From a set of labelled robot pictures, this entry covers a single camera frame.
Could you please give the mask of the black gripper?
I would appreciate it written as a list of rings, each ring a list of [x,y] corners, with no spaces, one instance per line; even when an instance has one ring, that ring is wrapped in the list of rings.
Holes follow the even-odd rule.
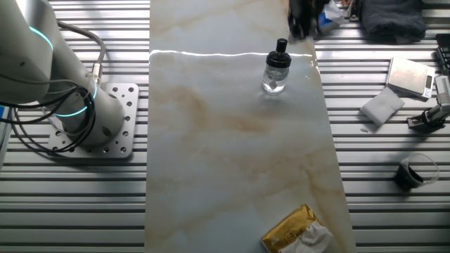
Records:
[[[310,21],[314,25],[318,23],[319,4],[317,0],[289,0],[288,24],[290,34],[294,39],[299,38],[300,24],[301,37],[308,37],[310,32]]]

